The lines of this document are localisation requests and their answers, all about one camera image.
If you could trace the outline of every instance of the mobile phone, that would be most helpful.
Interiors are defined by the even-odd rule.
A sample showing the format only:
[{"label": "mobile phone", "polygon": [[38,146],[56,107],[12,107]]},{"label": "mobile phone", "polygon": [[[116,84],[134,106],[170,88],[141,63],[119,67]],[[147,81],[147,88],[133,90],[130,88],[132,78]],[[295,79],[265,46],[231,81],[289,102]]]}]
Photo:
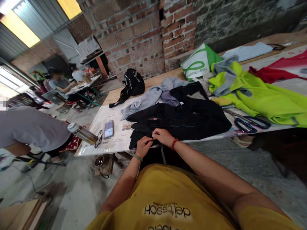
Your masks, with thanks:
[{"label": "mobile phone", "polygon": [[114,121],[108,121],[105,123],[104,137],[103,139],[108,139],[114,135]]}]

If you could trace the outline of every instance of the hand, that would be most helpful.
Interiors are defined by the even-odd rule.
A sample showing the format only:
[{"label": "hand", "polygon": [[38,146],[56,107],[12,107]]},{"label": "hand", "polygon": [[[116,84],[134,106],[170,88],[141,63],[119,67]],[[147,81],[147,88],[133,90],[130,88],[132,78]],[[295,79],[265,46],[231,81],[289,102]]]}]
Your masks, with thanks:
[{"label": "hand", "polygon": [[151,140],[152,140],[152,138],[150,138],[150,137],[146,137],[146,136],[142,137],[142,139],[140,139],[138,141],[137,151],[136,151],[135,155],[137,155],[139,158],[143,159],[143,157],[145,157],[145,155],[147,154],[150,146],[153,144],[153,142]]},{"label": "hand", "polygon": [[156,128],[153,131],[153,139],[160,141],[162,144],[171,147],[175,138],[166,130],[166,129],[159,129]]}]

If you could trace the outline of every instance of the yellow t-shirt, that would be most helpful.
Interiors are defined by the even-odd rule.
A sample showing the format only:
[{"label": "yellow t-shirt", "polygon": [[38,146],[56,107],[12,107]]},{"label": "yellow t-shirt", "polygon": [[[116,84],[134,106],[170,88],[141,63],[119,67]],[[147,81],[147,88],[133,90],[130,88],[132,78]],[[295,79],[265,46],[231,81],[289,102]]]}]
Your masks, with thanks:
[{"label": "yellow t-shirt", "polygon": [[[291,220],[262,207],[239,213],[244,230],[299,230]],[[222,204],[203,188],[197,177],[172,166],[149,165],[133,187],[130,198],[114,211],[100,213],[87,230],[192,230],[236,229]]]}]

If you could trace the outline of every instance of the concrete floor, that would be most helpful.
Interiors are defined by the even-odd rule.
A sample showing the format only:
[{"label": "concrete floor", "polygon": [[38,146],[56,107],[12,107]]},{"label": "concrete floor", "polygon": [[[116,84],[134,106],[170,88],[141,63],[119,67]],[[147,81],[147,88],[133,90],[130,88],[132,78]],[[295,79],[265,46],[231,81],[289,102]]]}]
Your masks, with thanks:
[{"label": "concrete floor", "polygon": [[[101,91],[107,92],[118,85],[118,80],[104,85]],[[102,104],[105,96],[99,100]],[[57,114],[59,119],[89,126],[99,107],[84,110],[80,114],[70,110],[67,114]],[[302,228],[307,227],[307,189],[294,175],[285,179],[272,162],[269,153],[258,150],[240,149],[228,139],[190,144],[194,149],[224,165],[269,196]],[[35,188],[49,182],[54,172],[54,179],[43,190],[49,190],[53,201],[44,214],[44,220],[51,222],[52,230],[81,230],[92,221],[103,202],[110,194],[124,169],[114,165],[109,179],[94,177],[95,157],[74,157],[64,154],[66,167],[49,166],[43,171],[43,165],[37,165],[28,174],[33,179]],[[13,166],[21,169],[23,163]],[[33,194],[32,185],[26,174],[21,174],[14,167],[0,172],[0,208],[14,202],[25,201]]]}]

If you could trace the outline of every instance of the eyeglasses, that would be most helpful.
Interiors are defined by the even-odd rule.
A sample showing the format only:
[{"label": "eyeglasses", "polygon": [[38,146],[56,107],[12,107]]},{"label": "eyeglasses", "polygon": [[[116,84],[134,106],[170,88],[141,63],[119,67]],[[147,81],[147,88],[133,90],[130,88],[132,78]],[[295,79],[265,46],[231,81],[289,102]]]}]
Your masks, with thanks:
[{"label": "eyeglasses", "polygon": [[102,130],[97,135],[94,147],[97,148],[102,142]]}]

